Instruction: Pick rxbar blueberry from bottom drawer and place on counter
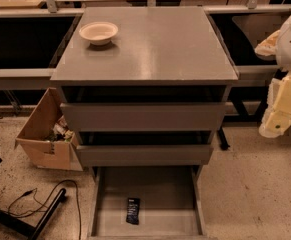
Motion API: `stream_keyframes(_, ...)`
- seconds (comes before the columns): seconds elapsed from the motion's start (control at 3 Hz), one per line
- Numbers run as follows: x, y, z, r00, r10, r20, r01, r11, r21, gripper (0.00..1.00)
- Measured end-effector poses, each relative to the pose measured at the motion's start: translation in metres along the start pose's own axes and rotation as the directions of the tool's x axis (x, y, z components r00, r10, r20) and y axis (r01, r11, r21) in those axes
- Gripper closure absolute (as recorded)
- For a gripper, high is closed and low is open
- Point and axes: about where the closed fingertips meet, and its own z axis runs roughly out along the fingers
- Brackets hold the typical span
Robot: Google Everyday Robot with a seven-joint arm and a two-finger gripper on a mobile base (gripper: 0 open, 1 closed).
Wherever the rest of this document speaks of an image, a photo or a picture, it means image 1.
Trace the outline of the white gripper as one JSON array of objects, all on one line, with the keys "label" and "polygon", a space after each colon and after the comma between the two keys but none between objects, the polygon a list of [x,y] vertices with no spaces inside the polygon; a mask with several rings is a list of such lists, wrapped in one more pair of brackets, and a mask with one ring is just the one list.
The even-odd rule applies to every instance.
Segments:
[{"label": "white gripper", "polygon": [[266,138],[277,138],[291,126],[291,71],[281,80],[272,79],[267,104],[271,111],[265,111],[259,133]]}]

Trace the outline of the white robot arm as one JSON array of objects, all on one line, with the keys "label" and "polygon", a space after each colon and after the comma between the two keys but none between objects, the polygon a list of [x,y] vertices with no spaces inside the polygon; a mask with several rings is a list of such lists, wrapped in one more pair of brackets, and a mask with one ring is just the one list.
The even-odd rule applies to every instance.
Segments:
[{"label": "white robot arm", "polygon": [[276,138],[291,126],[291,15],[281,28],[255,48],[262,56],[274,55],[278,66],[287,73],[281,80],[273,78],[269,85],[267,104],[259,133]]}]

